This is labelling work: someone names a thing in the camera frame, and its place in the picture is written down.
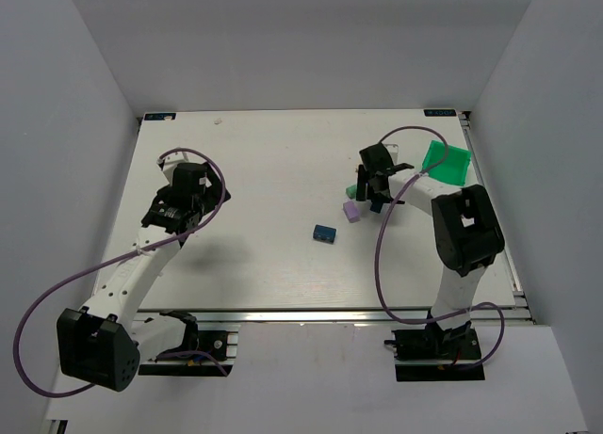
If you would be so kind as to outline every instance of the green cube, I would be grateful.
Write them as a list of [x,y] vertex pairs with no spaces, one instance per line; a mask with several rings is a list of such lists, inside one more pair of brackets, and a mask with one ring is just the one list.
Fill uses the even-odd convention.
[[350,199],[355,199],[356,198],[356,185],[346,187],[346,195]]
[[[444,144],[439,140],[433,140],[423,160],[423,168],[437,163],[444,156]],[[448,157],[438,167],[429,171],[430,177],[438,182],[449,185],[464,185],[467,169],[471,162],[471,152],[448,145]]]

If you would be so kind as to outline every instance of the gray wall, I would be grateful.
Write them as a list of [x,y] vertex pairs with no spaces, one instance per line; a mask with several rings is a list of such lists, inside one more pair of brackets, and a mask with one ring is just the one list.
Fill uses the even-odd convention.
[[[0,380],[2,432],[38,433],[45,398],[12,364],[12,336],[43,290],[99,260],[136,138],[136,121],[72,0],[0,0]],[[49,388],[55,320],[90,280],[41,306],[25,365]]]
[[74,0],[145,110],[470,109],[530,0]]
[[533,0],[473,113],[528,301],[552,326],[595,433],[603,433],[602,1]]

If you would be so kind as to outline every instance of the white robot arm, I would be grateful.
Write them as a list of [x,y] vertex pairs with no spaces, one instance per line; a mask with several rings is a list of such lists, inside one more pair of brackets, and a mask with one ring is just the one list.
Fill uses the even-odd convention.
[[[363,149],[360,156],[358,201],[389,203],[392,194],[398,194],[416,175],[412,166],[396,165],[382,143]],[[402,202],[432,217],[435,245],[443,263],[440,288],[428,318],[471,307],[487,266],[504,249],[502,231],[485,188],[447,185],[424,175],[408,187]],[[436,359],[456,354],[470,327],[468,312],[431,322],[424,339],[406,348],[406,358]],[[398,356],[404,358],[403,345],[398,345]]]
[[[141,221],[132,244],[139,254],[119,263],[78,311],[66,309],[57,321],[61,371],[118,392],[142,362],[165,351],[197,349],[196,319],[188,313],[162,313],[136,328],[133,321],[159,273],[186,241],[169,240],[199,225],[216,208],[221,181],[209,165],[189,163],[185,153],[168,155],[158,165],[169,184],[157,191]],[[226,191],[225,201],[229,199]],[[168,244],[141,250],[162,241]]]

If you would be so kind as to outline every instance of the purple block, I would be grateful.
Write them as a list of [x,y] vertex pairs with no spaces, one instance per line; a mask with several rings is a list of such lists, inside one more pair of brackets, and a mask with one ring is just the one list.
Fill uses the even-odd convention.
[[360,211],[356,208],[356,204],[353,201],[344,202],[343,212],[346,214],[349,222],[358,222],[360,220]]

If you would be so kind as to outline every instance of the blue block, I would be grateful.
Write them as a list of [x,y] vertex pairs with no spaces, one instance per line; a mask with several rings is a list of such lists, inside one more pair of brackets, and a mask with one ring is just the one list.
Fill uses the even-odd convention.
[[312,237],[317,241],[322,241],[324,243],[332,244],[335,241],[335,234],[337,233],[337,229],[333,229],[331,227],[325,227],[324,225],[317,225],[314,228],[314,234]]

